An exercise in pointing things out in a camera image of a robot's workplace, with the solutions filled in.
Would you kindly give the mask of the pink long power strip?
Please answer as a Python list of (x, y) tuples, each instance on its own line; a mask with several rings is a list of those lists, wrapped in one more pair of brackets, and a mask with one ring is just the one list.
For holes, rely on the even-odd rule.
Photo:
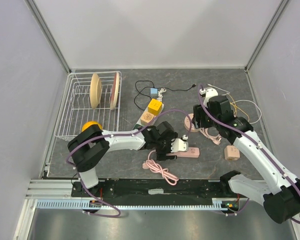
[(198, 147), (189, 147), (188, 151), (172, 152), (167, 153), (166, 155), (177, 158), (198, 158), (200, 156), (200, 149)]

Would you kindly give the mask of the white multicolour power strip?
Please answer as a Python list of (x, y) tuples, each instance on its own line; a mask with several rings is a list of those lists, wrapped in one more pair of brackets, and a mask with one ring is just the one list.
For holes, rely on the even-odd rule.
[(155, 122), (156, 122), (156, 120), (154, 120), (154, 118), (156, 116), (158, 116), (163, 111), (164, 106), (165, 106), (164, 104), (161, 104), (161, 107), (158, 109), (158, 111), (155, 112), (152, 109), (149, 110), (150, 105), (151, 104), (149, 103), (148, 106), (146, 107), (146, 109), (143, 111), (143, 113), (141, 114), (141, 116), (137, 120), (136, 124), (134, 125), (133, 130), (137, 129), (139, 127), (146, 126), (147, 124), (150, 123), (150, 121), (152, 121), (150, 125), (154, 125)]

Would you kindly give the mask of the beige wooden cube socket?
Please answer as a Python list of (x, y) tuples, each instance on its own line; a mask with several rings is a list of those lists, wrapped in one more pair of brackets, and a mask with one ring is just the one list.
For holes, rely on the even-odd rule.
[(149, 124), (154, 118), (155, 118), (154, 114), (148, 111), (144, 111), (140, 117), (140, 123), (142, 126), (145, 126)]

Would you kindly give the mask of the yellow cube socket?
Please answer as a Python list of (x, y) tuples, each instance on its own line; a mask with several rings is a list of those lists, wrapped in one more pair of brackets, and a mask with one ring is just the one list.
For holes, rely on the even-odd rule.
[(154, 116), (158, 116), (161, 111), (162, 111), (163, 103), (157, 99), (152, 99), (148, 106), (147, 106), (147, 111)]

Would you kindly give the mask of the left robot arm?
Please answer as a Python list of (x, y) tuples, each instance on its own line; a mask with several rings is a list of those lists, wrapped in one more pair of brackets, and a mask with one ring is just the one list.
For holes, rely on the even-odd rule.
[(68, 144), (73, 166), (83, 182), (82, 191), (89, 197), (100, 191), (96, 166), (107, 152), (119, 150), (155, 150), (156, 159), (172, 159), (168, 154), (187, 151), (188, 144), (164, 121), (158, 126), (145, 126), (131, 131), (108, 131), (97, 124), (89, 126)]

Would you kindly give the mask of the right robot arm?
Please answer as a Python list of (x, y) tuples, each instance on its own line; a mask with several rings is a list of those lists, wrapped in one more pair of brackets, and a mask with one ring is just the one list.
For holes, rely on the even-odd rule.
[(252, 163), (266, 182), (262, 185), (231, 171), (221, 177), (219, 191), (225, 197), (243, 195), (263, 206), (276, 223), (293, 220), (300, 214), (300, 179), (289, 171), (262, 143), (252, 125), (234, 115), (226, 96), (216, 95), (207, 102), (207, 94), (198, 95), (193, 106), (193, 125), (196, 128), (215, 128)]

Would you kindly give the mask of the pink round power socket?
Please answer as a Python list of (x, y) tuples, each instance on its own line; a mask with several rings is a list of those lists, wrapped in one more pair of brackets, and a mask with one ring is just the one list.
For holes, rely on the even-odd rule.
[(188, 116), (190, 117), (190, 119), (187, 116), (184, 118), (184, 127), (185, 127), (185, 129), (187, 131), (190, 130), (192, 133), (199, 132), (200, 129), (199, 128), (195, 128), (194, 124), (192, 123), (192, 119), (194, 117), (194, 114), (190, 113)]

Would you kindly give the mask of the pink cube socket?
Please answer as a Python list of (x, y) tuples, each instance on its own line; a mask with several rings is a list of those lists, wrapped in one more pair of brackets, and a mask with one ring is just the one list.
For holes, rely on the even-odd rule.
[(233, 145), (228, 145), (224, 149), (224, 158), (227, 161), (236, 161), (240, 158), (240, 151)]

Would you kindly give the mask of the blue charger adapter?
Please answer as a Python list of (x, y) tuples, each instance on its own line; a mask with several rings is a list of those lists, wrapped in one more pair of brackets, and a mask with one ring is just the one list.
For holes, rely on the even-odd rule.
[(159, 93), (159, 91), (158, 91), (158, 89), (157, 88), (150, 88), (150, 97), (151, 98), (153, 98), (153, 99), (155, 99), (155, 98), (157, 98), (158, 97), (158, 93)]

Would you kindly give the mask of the pink rimmed plate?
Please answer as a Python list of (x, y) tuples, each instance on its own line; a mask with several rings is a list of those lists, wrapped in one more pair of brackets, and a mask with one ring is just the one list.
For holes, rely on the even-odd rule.
[(114, 80), (111, 89), (111, 96), (110, 96), (111, 110), (114, 110), (116, 108), (118, 95), (119, 95), (119, 88), (120, 88), (120, 73), (117, 71), (114, 75)]

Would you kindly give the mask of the orange bowl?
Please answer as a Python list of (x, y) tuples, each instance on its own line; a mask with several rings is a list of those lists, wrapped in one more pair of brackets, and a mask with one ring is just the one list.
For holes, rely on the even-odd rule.
[(83, 124), (83, 126), (81, 128), (81, 132), (84, 132), (85, 130), (87, 130), (90, 127), (94, 127), (94, 128), (99, 129), (99, 130), (103, 129), (103, 126), (100, 123), (98, 123), (97, 121), (88, 121), (88, 122)]

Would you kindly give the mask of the beige plate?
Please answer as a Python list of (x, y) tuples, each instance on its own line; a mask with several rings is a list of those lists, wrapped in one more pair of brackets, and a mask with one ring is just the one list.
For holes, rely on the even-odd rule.
[(102, 96), (102, 82), (97, 73), (92, 74), (90, 82), (89, 98), (92, 109), (96, 109), (100, 104)]

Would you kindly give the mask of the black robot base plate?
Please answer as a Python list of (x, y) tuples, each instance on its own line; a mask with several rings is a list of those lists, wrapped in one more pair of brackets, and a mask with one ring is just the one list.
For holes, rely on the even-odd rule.
[(219, 180), (206, 179), (181, 179), (170, 185), (164, 179), (103, 178), (89, 191), (111, 205), (209, 204), (213, 199), (236, 202), (245, 198), (226, 190)]

